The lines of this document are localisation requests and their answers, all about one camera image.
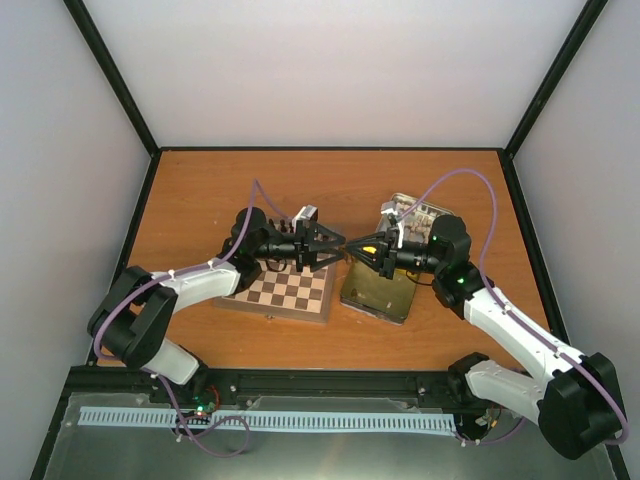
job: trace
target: white enclosure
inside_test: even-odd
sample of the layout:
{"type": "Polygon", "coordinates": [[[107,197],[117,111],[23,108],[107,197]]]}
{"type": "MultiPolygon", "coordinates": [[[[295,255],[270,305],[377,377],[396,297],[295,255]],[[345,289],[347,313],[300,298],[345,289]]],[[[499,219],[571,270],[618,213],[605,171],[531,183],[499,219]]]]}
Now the white enclosure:
{"type": "Polygon", "coordinates": [[[640,3],[600,15],[516,168],[573,344],[616,365],[640,478],[640,3]]]}
{"type": "Polygon", "coordinates": [[[0,478],[29,478],[149,157],[62,2],[0,5],[0,478]]]}
{"type": "MultiPolygon", "coordinates": [[[[86,0],[159,146],[503,148],[585,0],[86,0]]],[[[640,478],[640,4],[609,2],[515,164],[640,478]]],[[[148,152],[63,0],[0,5],[0,477],[27,478],[148,152]]]]}
{"type": "Polygon", "coordinates": [[[504,147],[584,0],[89,0],[161,146],[504,147]]]}

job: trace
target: shiny metal surface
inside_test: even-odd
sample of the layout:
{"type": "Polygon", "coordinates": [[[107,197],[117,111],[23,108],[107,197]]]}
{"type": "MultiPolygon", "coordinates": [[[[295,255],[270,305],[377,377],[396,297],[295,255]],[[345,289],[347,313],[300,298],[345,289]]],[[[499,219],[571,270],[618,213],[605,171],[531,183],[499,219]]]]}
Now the shiny metal surface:
{"type": "MultiPolygon", "coordinates": [[[[217,459],[190,442],[176,443],[168,429],[77,427],[73,424],[82,402],[76,399],[68,411],[48,480],[615,478],[603,448],[569,461],[530,424],[504,444],[466,448],[451,438],[424,435],[254,433],[245,454],[217,459]]],[[[204,442],[224,451],[240,445],[242,434],[218,432],[204,442]]]]}

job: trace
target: chessboard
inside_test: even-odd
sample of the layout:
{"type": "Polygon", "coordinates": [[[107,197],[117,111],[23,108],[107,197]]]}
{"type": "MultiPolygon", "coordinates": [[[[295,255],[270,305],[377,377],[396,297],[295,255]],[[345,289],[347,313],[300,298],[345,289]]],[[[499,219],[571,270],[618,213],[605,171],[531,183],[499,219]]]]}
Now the chessboard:
{"type": "Polygon", "coordinates": [[[253,312],[267,318],[293,318],[326,323],[329,317],[335,264],[311,272],[296,271],[293,261],[259,260],[262,273],[251,286],[236,295],[217,298],[216,307],[253,312]]]}

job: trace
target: wire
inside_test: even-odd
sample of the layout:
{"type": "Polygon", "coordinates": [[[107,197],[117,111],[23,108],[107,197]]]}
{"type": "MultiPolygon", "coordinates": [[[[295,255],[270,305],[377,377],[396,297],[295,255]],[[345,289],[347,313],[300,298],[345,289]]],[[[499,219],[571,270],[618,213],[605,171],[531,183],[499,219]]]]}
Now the wire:
{"type": "Polygon", "coordinates": [[[182,428],[184,429],[185,433],[187,434],[187,436],[191,439],[191,441],[195,445],[198,446],[198,448],[200,448],[200,450],[202,450],[205,453],[208,453],[209,455],[211,455],[213,457],[231,458],[231,457],[236,457],[236,456],[240,455],[242,452],[244,452],[247,449],[247,446],[249,445],[249,440],[251,439],[251,428],[249,428],[249,424],[247,423],[247,421],[243,417],[241,417],[240,415],[229,415],[229,416],[226,416],[226,417],[222,417],[220,420],[217,420],[215,423],[213,423],[209,427],[207,427],[206,430],[203,430],[202,432],[199,432],[198,434],[194,434],[191,431],[191,429],[189,428],[188,419],[185,418],[185,416],[182,414],[182,411],[180,410],[180,405],[178,405],[178,400],[176,399],[176,396],[173,393],[173,390],[171,389],[171,384],[162,375],[158,375],[157,378],[158,378],[158,380],[160,380],[162,385],[164,385],[164,388],[167,391],[167,395],[169,395],[169,400],[171,400],[171,405],[173,406],[174,410],[176,411],[176,415],[178,416],[178,420],[179,420],[179,424],[178,424],[177,428],[179,428],[180,425],[181,425],[182,428]],[[246,435],[244,437],[244,443],[242,444],[242,446],[239,449],[237,449],[237,450],[235,450],[235,451],[233,451],[231,453],[220,453],[220,452],[216,452],[216,451],[213,451],[213,450],[209,450],[207,447],[205,447],[198,440],[199,438],[202,438],[205,435],[209,435],[213,430],[215,430],[220,425],[222,425],[224,423],[228,423],[228,422],[233,421],[233,420],[240,422],[242,424],[242,426],[244,427],[244,430],[246,432],[246,435]]]}
{"type": "Polygon", "coordinates": [[[436,180],[435,183],[433,183],[427,189],[427,191],[424,192],[424,194],[418,200],[416,200],[416,202],[411,207],[409,207],[407,210],[404,211],[402,215],[400,215],[400,219],[403,219],[404,217],[409,215],[411,212],[413,212],[416,208],[418,208],[418,206],[424,201],[424,199],[438,185],[440,185],[442,182],[447,180],[449,177],[458,175],[460,173],[469,173],[471,175],[475,175],[476,177],[480,178],[480,180],[482,180],[482,182],[485,184],[485,186],[489,190],[489,194],[491,195],[491,205],[493,207],[493,213],[491,216],[491,226],[489,227],[489,233],[487,234],[487,238],[482,247],[482,251],[480,252],[480,260],[478,262],[478,271],[480,272],[480,278],[482,278],[482,283],[484,284],[485,288],[489,291],[489,294],[494,299],[494,301],[498,304],[498,306],[501,309],[503,309],[512,320],[514,320],[520,327],[522,327],[530,335],[536,338],[540,343],[542,343],[547,348],[549,348],[553,353],[557,354],[560,358],[562,358],[567,363],[569,363],[584,378],[586,378],[591,385],[593,385],[593,387],[598,391],[598,393],[602,396],[602,398],[604,398],[604,400],[607,402],[607,404],[611,407],[611,409],[615,413],[616,417],[618,418],[618,421],[620,422],[620,426],[622,429],[622,433],[620,434],[620,437],[615,438],[613,440],[607,440],[604,443],[607,445],[620,445],[621,443],[624,443],[629,437],[629,422],[627,421],[624,414],[622,413],[622,410],[620,409],[616,401],[613,399],[613,397],[609,394],[609,392],[607,392],[605,388],[600,384],[600,382],[598,382],[593,377],[593,375],[591,375],[582,365],[580,365],[577,361],[575,361],[573,358],[568,356],[566,353],[560,352],[558,347],[556,347],[552,342],[547,340],[544,336],[538,333],[534,328],[528,325],[524,320],[522,320],[518,315],[516,315],[511,309],[505,308],[506,304],[502,301],[502,299],[500,299],[500,297],[498,297],[498,294],[493,290],[493,287],[489,283],[489,280],[487,279],[487,276],[484,273],[484,260],[485,260],[487,251],[489,249],[489,244],[491,243],[491,239],[493,238],[494,231],[496,229],[496,223],[498,220],[498,202],[496,200],[496,193],[493,187],[491,186],[491,183],[487,179],[487,177],[482,175],[480,172],[470,168],[458,168],[456,170],[452,170],[449,173],[446,173],[445,175],[440,177],[438,180],[436,180]]]}
{"type": "MultiPolygon", "coordinates": [[[[506,440],[509,440],[511,437],[513,437],[516,433],[518,433],[520,430],[522,430],[522,427],[524,427],[526,422],[526,419],[524,417],[520,417],[520,420],[518,420],[518,423],[516,424],[515,427],[513,427],[511,430],[509,430],[509,432],[505,433],[504,435],[498,437],[498,438],[494,438],[491,440],[486,440],[483,441],[482,439],[479,439],[479,443],[478,446],[483,446],[483,447],[490,447],[491,445],[497,445],[499,443],[502,443],[506,440]]],[[[455,437],[460,440],[460,442],[462,443],[462,445],[466,445],[467,441],[471,441],[474,442],[473,440],[468,440],[464,437],[462,437],[458,432],[454,432],[455,437]]]]}
{"type": "Polygon", "coordinates": [[[498,415],[493,419],[494,422],[497,422],[498,420],[500,420],[500,417],[502,416],[502,405],[496,405],[495,403],[493,405],[498,409],[498,415]]]}
{"type": "Polygon", "coordinates": [[[426,282],[419,282],[418,280],[414,280],[413,278],[411,278],[411,276],[409,275],[409,270],[405,271],[405,274],[407,275],[407,278],[409,280],[411,280],[413,283],[415,283],[416,285],[423,285],[425,287],[430,287],[431,285],[433,285],[431,282],[426,283],[426,282]]]}
{"type": "Polygon", "coordinates": [[[271,210],[276,212],[280,217],[282,217],[282,218],[284,218],[286,220],[290,220],[292,217],[287,216],[286,213],[284,213],[282,210],[280,210],[277,207],[277,205],[275,203],[273,203],[273,200],[271,200],[269,195],[267,195],[267,193],[264,191],[264,189],[262,188],[262,185],[260,185],[260,182],[258,182],[257,180],[254,180],[254,182],[256,183],[256,186],[258,187],[258,190],[260,191],[260,195],[262,195],[262,198],[264,198],[264,201],[267,202],[267,205],[269,205],[271,207],[271,210]]]}
{"type": "Polygon", "coordinates": [[[207,388],[207,391],[213,392],[213,394],[216,396],[216,406],[213,407],[213,412],[217,412],[220,409],[220,393],[214,385],[211,385],[209,388],[207,388]]]}
{"type": "Polygon", "coordinates": [[[181,270],[176,270],[173,273],[173,275],[171,274],[159,275],[158,277],[150,280],[149,282],[145,283],[144,285],[141,285],[140,287],[135,289],[133,292],[131,292],[122,302],[118,304],[118,306],[116,306],[116,308],[113,309],[113,311],[109,315],[107,315],[107,318],[105,319],[105,321],[102,323],[100,328],[98,328],[98,331],[93,341],[93,353],[95,353],[96,357],[101,358],[103,360],[117,359],[114,355],[106,355],[102,353],[102,338],[104,337],[104,333],[107,331],[107,329],[109,328],[109,325],[111,325],[113,320],[120,314],[120,312],[122,312],[122,310],[124,310],[125,308],[128,308],[129,304],[133,300],[135,300],[144,292],[154,287],[155,285],[158,285],[161,282],[165,282],[171,278],[179,278],[181,276],[184,276],[190,273],[201,272],[201,271],[212,269],[217,265],[220,265],[221,263],[226,262],[232,257],[232,255],[236,252],[236,250],[240,246],[240,243],[241,243],[240,240],[242,240],[245,234],[247,233],[247,229],[249,227],[249,220],[251,218],[251,211],[253,210],[253,205],[255,203],[256,189],[260,191],[265,201],[269,204],[271,208],[273,208],[276,211],[276,213],[282,214],[282,211],[279,208],[277,208],[273,204],[271,199],[267,196],[264,189],[262,188],[262,185],[260,185],[260,182],[258,182],[258,180],[254,180],[251,186],[251,194],[249,196],[249,205],[247,207],[247,215],[244,219],[244,223],[242,224],[242,229],[240,230],[240,234],[238,235],[238,240],[233,244],[233,246],[227,252],[227,254],[224,255],[221,259],[218,259],[218,258],[213,259],[213,263],[211,265],[208,262],[201,263],[199,265],[194,265],[191,267],[183,268],[181,270]]]}
{"type": "Polygon", "coordinates": [[[264,264],[267,266],[267,270],[269,270],[270,272],[280,273],[280,272],[284,272],[287,269],[287,259],[286,258],[274,257],[273,260],[278,262],[277,265],[282,265],[282,267],[279,270],[277,268],[274,268],[271,265],[271,259],[267,258],[264,261],[264,264]]]}

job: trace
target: wooden tabletop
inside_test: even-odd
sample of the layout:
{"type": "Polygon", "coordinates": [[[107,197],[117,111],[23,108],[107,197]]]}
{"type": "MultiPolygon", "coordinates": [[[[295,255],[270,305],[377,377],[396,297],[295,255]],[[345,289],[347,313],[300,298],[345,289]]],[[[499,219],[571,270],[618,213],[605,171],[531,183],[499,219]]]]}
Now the wooden tabletop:
{"type": "MultiPolygon", "coordinates": [[[[367,235],[380,205],[395,192],[421,195],[441,175],[461,167],[486,175],[498,198],[498,226],[487,273],[507,296],[545,328],[547,322],[498,157],[491,151],[174,151],[165,152],[133,248],[131,265],[178,269],[216,255],[251,182],[260,180],[281,209],[319,208],[320,223],[347,238],[367,235]]],[[[457,175],[428,199],[462,216],[478,258],[489,229],[491,202],[482,182],[457,175]]],[[[257,205],[268,212],[262,199],[257,205]]],[[[337,267],[326,325],[268,320],[215,308],[206,301],[173,317],[168,337],[212,367],[446,369],[479,351],[516,366],[497,343],[459,320],[418,287],[409,318],[395,326],[343,307],[339,291],[348,266],[337,267]]]]}

